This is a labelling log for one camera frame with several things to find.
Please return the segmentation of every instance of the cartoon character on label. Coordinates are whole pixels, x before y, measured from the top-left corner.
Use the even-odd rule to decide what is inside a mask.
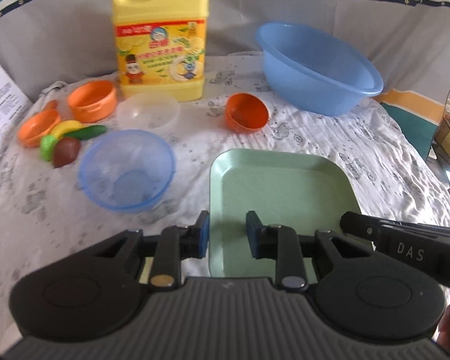
[[[125,62],[127,63],[127,73],[125,73],[125,75],[128,78],[128,83],[130,85],[142,85],[142,76],[145,72],[140,69],[140,65],[138,64],[135,55],[128,54],[125,58]]]
[[[170,65],[170,76],[175,81],[192,80],[202,70],[202,66],[203,63],[196,61],[194,55],[181,55],[175,58]]]
[[[156,27],[150,32],[151,40],[161,41],[168,38],[167,30],[162,27]]]
[[[168,34],[165,28],[155,27],[150,32],[150,39],[151,42],[148,45],[150,49],[168,46]]]

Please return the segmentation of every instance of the gray fabric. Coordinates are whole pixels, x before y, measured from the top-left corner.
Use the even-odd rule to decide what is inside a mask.
[[[7,360],[446,360],[426,338],[373,345],[337,333],[303,295],[261,279],[190,278],[152,295],[137,317],[108,336],[80,343],[28,337]]]
[[[208,55],[259,50],[269,20],[306,23],[366,55],[386,88],[439,102],[450,90],[450,8],[370,0],[210,0]],[[0,18],[0,63],[36,100],[56,80],[114,71],[111,0],[33,0]]]

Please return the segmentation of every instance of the orange bowl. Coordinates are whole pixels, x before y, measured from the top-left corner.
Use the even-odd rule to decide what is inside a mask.
[[[225,122],[239,134],[251,134],[265,127],[269,115],[266,105],[249,93],[235,93],[225,106]]]
[[[75,119],[93,123],[115,110],[116,88],[111,81],[92,81],[74,90],[67,103]]]
[[[56,109],[39,112],[22,124],[17,133],[18,140],[25,147],[38,147],[42,137],[49,134],[61,120]]]

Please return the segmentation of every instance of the blue plastic basin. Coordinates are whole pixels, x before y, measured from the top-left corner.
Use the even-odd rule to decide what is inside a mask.
[[[258,29],[257,41],[270,87],[297,108],[337,116],[383,90],[382,77],[368,59],[323,31],[272,22]]]
[[[79,183],[100,207],[141,212],[163,197],[175,173],[170,146],[156,135],[125,130],[104,135],[85,154]]]

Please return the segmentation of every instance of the product label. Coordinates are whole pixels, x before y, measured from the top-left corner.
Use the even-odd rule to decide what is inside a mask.
[[[123,85],[185,83],[203,77],[206,21],[115,26]]]

